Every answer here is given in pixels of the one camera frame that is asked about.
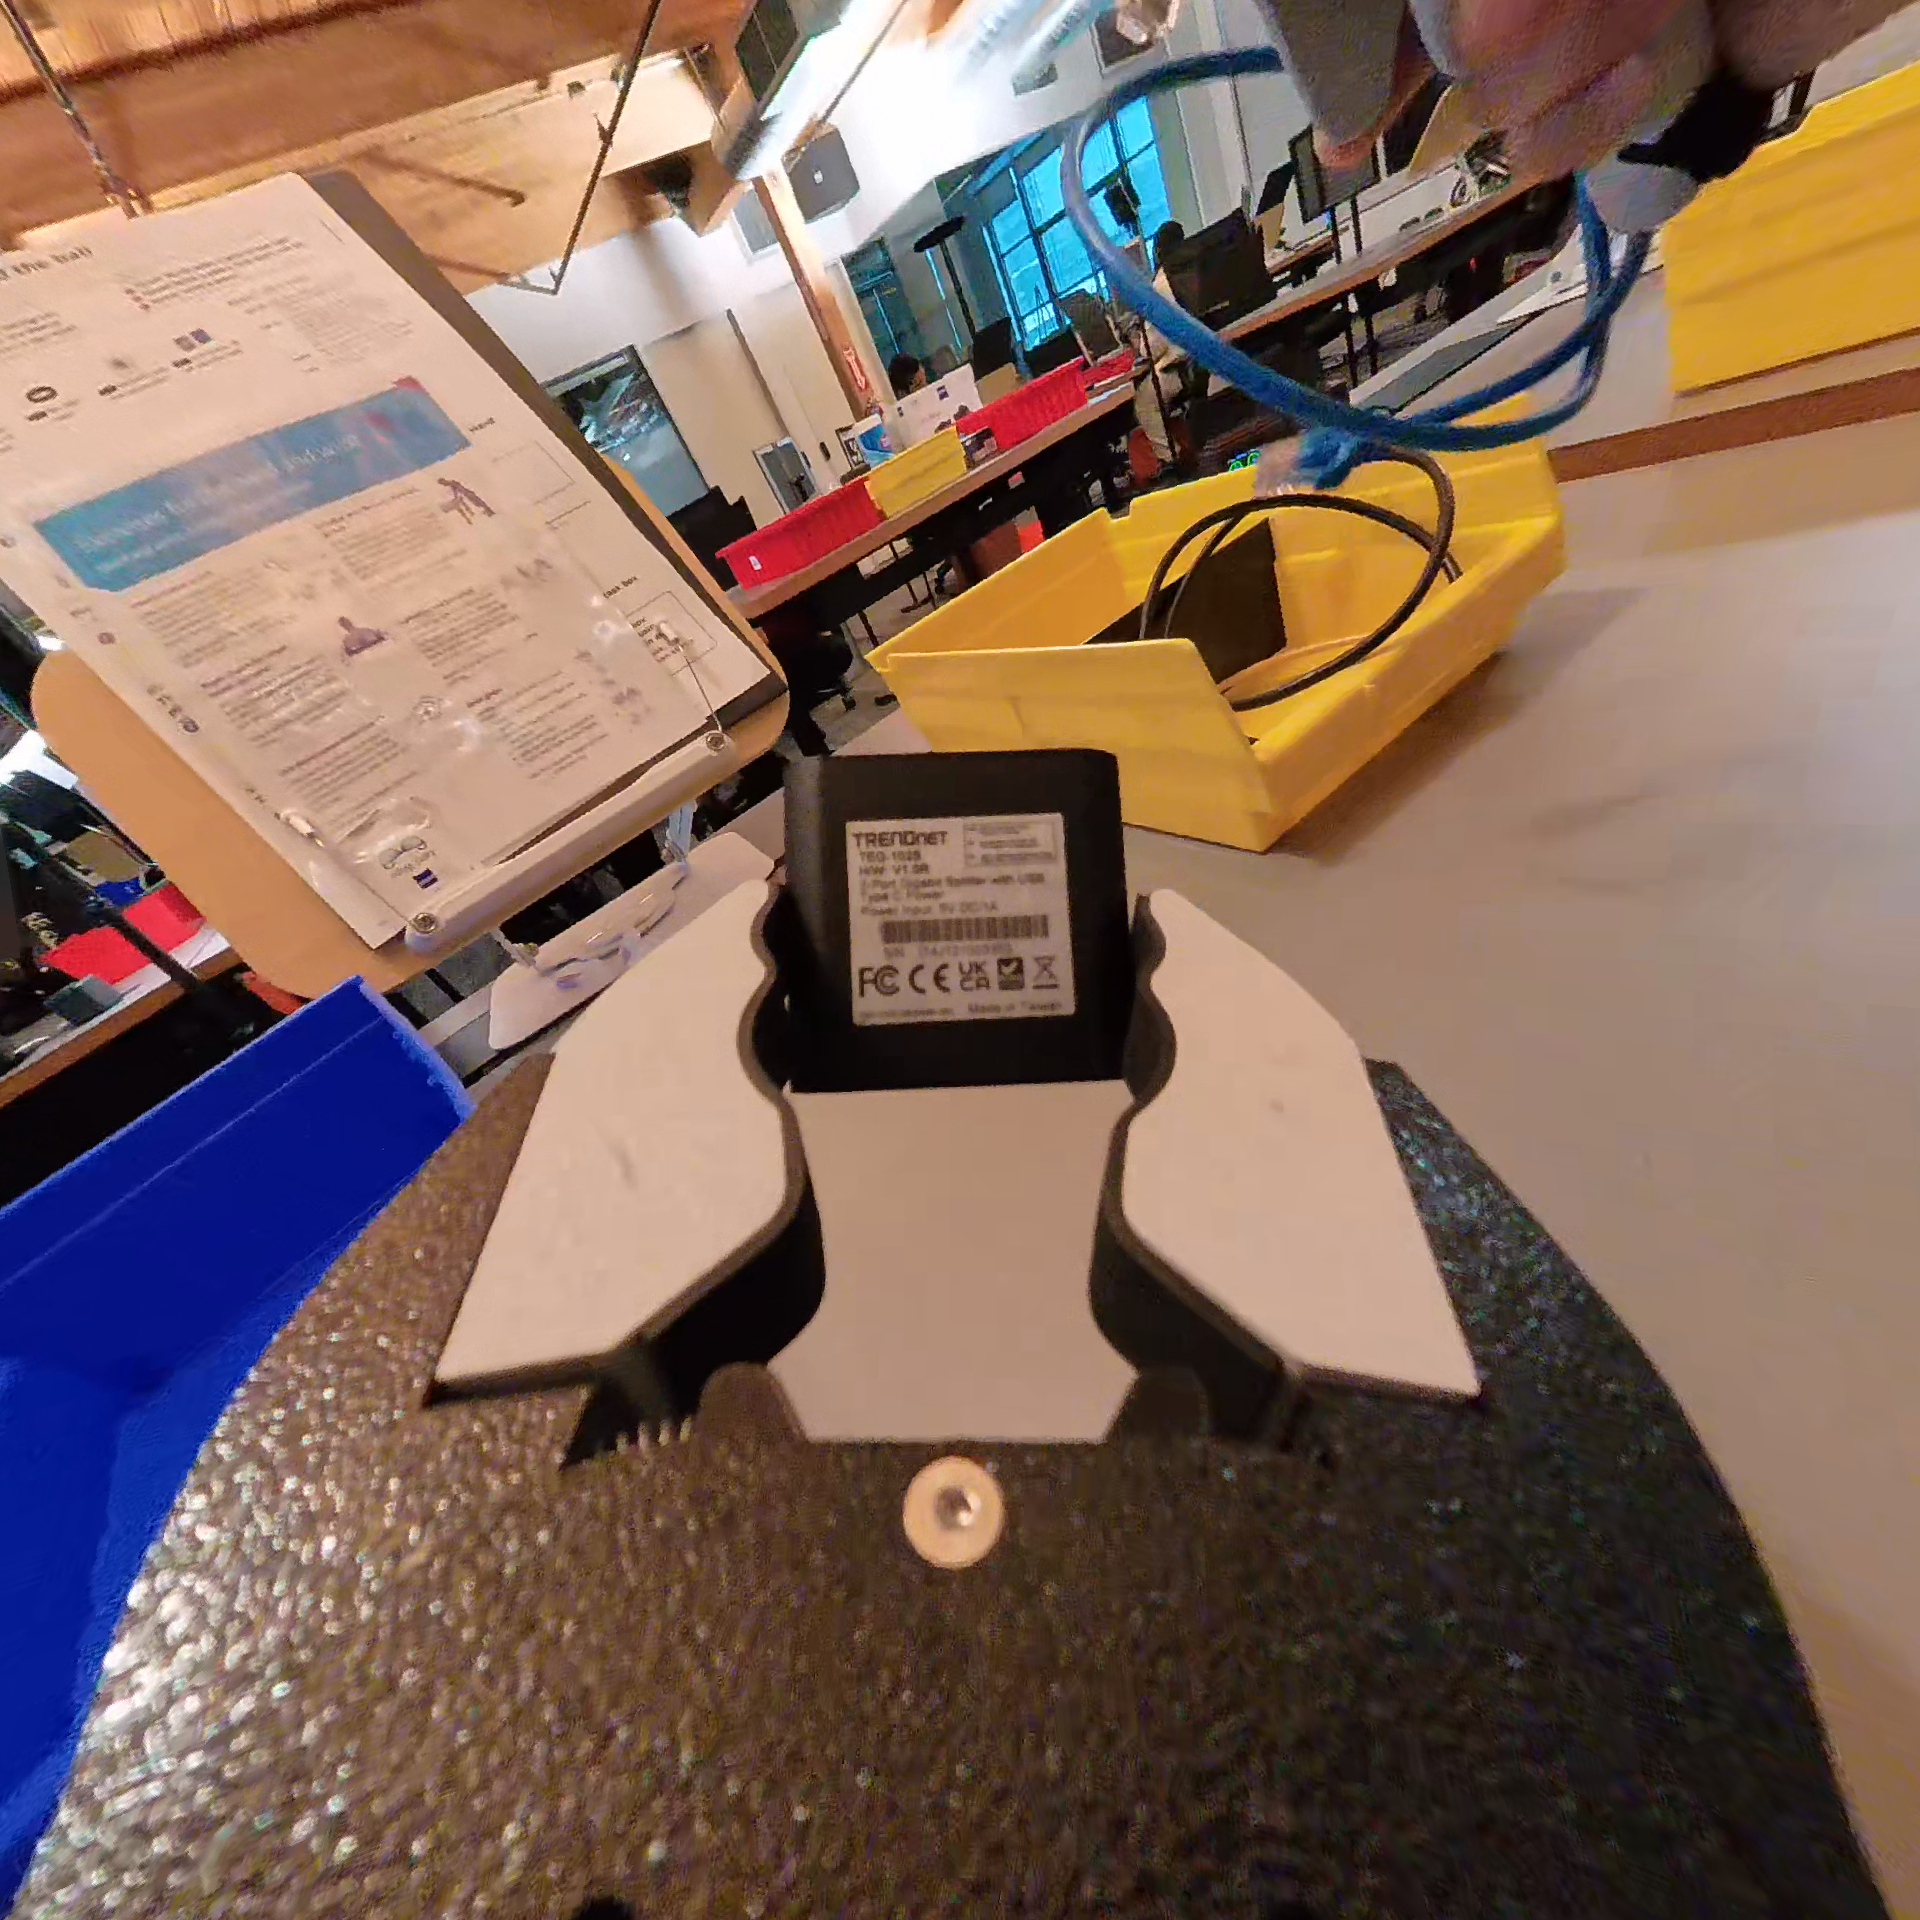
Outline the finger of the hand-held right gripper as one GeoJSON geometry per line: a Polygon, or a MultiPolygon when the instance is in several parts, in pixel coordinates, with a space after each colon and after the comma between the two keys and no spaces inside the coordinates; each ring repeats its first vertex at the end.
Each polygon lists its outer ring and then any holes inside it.
{"type": "Polygon", "coordinates": [[[1370,136],[1397,99],[1405,49],[1447,69],[1447,2],[1272,2],[1269,37],[1325,140],[1370,136]]]}

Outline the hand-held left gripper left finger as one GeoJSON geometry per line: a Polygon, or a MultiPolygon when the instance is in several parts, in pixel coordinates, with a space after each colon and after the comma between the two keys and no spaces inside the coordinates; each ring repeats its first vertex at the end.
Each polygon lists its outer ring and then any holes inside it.
{"type": "Polygon", "coordinates": [[[746,878],[612,982],[553,1050],[444,1340],[440,1399],[601,1383],[697,1403],[768,1365],[825,1290],[783,1093],[783,990],[746,878]]]}

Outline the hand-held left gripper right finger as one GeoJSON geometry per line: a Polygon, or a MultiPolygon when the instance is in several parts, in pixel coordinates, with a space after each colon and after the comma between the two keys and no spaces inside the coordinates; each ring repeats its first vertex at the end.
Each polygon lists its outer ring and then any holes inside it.
{"type": "Polygon", "coordinates": [[[1201,1403],[1471,1403],[1478,1371],[1353,1034],[1178,892],[1135,897],[1089,1320],[1201,1403]]]}

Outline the black network splitter box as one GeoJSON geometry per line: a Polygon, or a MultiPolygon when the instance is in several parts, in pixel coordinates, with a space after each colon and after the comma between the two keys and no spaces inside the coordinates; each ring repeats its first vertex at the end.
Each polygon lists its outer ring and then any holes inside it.
{"type": "Polygon", "coordinates": [[[792,1090],[1121,1076],[1135,1001],[1116,757],[802,757],[770,918],[792,1090]]]}

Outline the person's right hand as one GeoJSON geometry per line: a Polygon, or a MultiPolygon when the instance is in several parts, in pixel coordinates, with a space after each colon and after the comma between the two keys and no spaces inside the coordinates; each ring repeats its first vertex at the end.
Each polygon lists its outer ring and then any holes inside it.
{"type": "Polygon", "coordinates": [[[1717,55],[1708,2],[1435,2],[1434,18],[1405,18],[1378,126],[1443,73],[1470,124],[1501,136],[1511,178],[1615,154],[1717,55]]]}

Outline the large yellow plastic bin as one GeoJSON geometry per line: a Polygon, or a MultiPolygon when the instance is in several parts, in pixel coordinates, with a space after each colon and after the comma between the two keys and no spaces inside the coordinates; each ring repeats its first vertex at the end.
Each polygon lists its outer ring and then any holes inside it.
{"type": "Polygon", "coordinates": [[[1679,396],[1917,334],[1917,61],[1813,103],[1662,233],[1679,396]]]}

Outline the long wooden work table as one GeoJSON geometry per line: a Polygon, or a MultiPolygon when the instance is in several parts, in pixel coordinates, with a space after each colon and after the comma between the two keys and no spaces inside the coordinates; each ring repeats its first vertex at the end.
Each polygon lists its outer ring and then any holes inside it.
{"type": "Polygon", "coordinates": [[[1134,390],[1113,386],[830,556],[781,582],[735,588],[730,602],[768,638],[825,632],[948,562],[973,582],[973,544],[998,530],[1030,518],[1056,535],[1113,509],[1134,422],[1134,390]]]}
{"type": "Polygon", "coordinates": [[[1259,310],[1244,312],[1239,321],[1227,322],[1222,328],[1222,335],[1227,344],[1239,344],[1267,325],[1280,325],[1284,321],[1290,321],[1297,312],[1306,312],[1318,302],[1342,299],[1364,283],[1378,283],[1387,274],[1394,274],[1397,268],[1405,268],[1418,259],[1428,259],[1431,251],[1441,251],[1443,245],[1452,245],[1459,234],[1471,234],[1478,225],[1504,214],[1508,204],[1523,204],[1542,189],[1543,189],[1542,183],[1508,183],[1499,192],[1474,195],[1470,204],[1456,204],[1456,208],[1434,214],[1413,227],[1399,227],[1399,233],[1380,237],[1378,245],[1368,245],[1364,251],[1345,259],[1342,264],[1333,264],[1330,271],[1311,274],[1306,283],[1287,288],[1259,310]]]}

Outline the white document stand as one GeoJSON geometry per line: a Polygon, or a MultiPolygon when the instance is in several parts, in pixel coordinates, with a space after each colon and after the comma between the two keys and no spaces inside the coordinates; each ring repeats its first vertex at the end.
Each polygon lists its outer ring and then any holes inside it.
{"type": "Polygon", "coordinates": [[[642,886],[618,896],[543,946],[506,946],[506,971],[475,997],[435,1014],[418,1039],[458,1074],[506,1056],[579,1014],[642,956],[685,930],[718,897],[768,880],[772,859],[724,832],[694,845],[642,886]]]}

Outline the large window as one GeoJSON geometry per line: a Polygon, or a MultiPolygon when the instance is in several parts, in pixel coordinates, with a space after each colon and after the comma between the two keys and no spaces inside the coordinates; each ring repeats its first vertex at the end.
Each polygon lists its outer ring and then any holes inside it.
{"type": "MultiPolygon", "coordinates": [[[[1163,150],[1144,100],[1101,126],[1084,156],[1084,187],[1113,245],[1150,245],[1173,214],[1163,150]]],[[[1064,297],[1108,297],[1108,274],[1071,225],[1061,195],[1061,133],[1046,131],[1003,154],[982,178],[976,222],[986,237],[1017,350],[1066,328],[1064,297]]]]}

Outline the red plastic bin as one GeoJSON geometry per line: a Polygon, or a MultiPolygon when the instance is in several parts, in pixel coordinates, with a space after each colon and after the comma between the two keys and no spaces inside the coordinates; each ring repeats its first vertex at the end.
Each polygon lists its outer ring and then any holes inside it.
{"type": "Polygon", "coordinates": [[[1116,350],[1097,362],[1075,359],[1010,389],[998,398],[982,402],[973,411],[959,411],[953,431],[965,447],[965,458],[986,458],[986,447],[1006,453],[1039,437],[1053,422],[1071,418],[1093,396],[1130,389],[1134,375],[1135,359],[1127,350],[1116,350]]]}
{"type": "Polygon", "coordinates": [[[880,509],[869,492],[869,476],[851,476],[752,535],[722,544],[718,562],[730,571],[735,588],[755,590],[802,571],[878,524],[880,509]]]}

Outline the blue plastic bin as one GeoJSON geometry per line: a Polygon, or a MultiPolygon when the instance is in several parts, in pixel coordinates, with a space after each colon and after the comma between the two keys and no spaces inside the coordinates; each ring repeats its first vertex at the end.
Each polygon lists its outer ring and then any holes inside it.
{"type": "Polygon", "coordinates": [[[194,1454],[471,1110],[353,980],[2,1208],[2,1906],[194,1454]]]}

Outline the small yellow plastic bin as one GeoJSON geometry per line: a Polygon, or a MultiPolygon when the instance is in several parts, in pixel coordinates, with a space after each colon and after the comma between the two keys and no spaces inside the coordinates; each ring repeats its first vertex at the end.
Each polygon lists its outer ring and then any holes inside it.
{"type": "Polygon", "coordinates": [[[965,443],[953,424],[889,453],[865,472],[878,518],[898,518],[969,472],[965,443]]]}

